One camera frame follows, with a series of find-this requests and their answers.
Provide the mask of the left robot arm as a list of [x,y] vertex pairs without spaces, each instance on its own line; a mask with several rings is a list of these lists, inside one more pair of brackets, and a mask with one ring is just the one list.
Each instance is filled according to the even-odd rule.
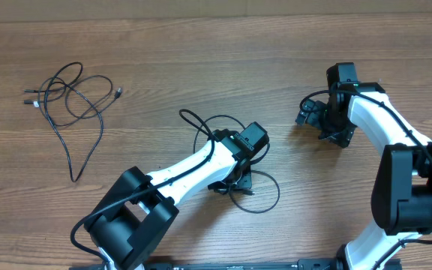
[[143,173],[123,172],[85,221],[84,228],[106,258],[105,269],[137,269],[155,250],[179,213],[179,205],[203,188],[230,187],[249,172],[267,144],[258,123],[242,132],[215,130],[199,151],[177,164]]

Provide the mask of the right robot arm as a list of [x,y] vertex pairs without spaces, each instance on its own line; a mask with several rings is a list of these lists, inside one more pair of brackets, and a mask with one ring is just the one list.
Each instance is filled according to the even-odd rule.
[[401,269],[395,254],[408,244],[432,245],[432,140],[392,106],[377,82],[361,82],[352,62],[325,72],[328,101],[304,97],[296,124],[317,128],[321,140],[346,148],[360,128],[381,157],[370,207],[372,220],[333,259],[312,269]]

